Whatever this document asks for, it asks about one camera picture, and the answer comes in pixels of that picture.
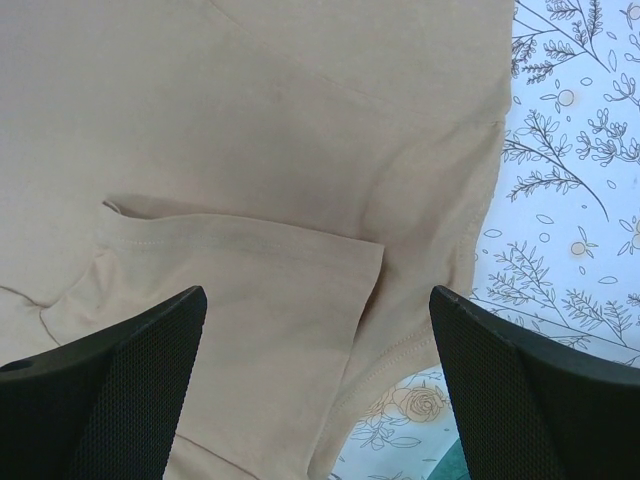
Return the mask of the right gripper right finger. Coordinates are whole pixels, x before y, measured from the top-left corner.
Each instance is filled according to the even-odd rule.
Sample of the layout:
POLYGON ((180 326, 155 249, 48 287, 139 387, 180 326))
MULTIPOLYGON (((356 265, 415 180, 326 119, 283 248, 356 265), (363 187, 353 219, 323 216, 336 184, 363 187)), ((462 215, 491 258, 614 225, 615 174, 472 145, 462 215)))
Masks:
POLYGON ((639 371, 435 287, 429 310, 472 479, 636 479, 639 371))

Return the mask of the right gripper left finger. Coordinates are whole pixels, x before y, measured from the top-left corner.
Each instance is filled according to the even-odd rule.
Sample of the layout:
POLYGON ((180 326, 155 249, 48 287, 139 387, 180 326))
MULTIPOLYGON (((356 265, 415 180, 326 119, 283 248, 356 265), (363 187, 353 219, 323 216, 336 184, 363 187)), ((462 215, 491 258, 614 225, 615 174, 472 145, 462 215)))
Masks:
POLYGON ((4 479, 163 477, 205 322, 193 286, 1 369, 4 479))

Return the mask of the beige t shirt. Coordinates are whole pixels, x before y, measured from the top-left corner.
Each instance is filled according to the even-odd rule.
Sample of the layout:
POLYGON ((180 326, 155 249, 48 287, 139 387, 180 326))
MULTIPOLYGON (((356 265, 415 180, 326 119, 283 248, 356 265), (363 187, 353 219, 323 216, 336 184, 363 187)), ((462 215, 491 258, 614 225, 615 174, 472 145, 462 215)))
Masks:
POLYGON ((5 1, 1 359, 193 285, 171 479, 325 479, 438 363, 510 107, 510 1, 5 1))

